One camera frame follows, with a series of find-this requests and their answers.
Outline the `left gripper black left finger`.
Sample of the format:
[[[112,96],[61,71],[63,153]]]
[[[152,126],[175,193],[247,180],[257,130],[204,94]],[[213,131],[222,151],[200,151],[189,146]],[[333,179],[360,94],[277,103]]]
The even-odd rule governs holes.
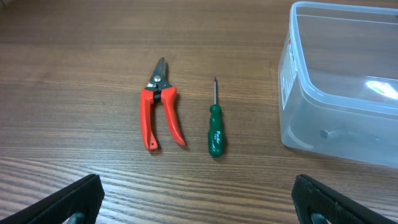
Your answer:
[[[95,223],[104,199],[99,175],[89,174],[1,220],[2,224]]]

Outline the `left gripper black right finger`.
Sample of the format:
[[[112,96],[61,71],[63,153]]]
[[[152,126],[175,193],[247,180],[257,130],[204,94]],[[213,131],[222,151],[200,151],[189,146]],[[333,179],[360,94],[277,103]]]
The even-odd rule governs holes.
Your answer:
[[[397,224],[305,174],[291,196],[301,224]]]

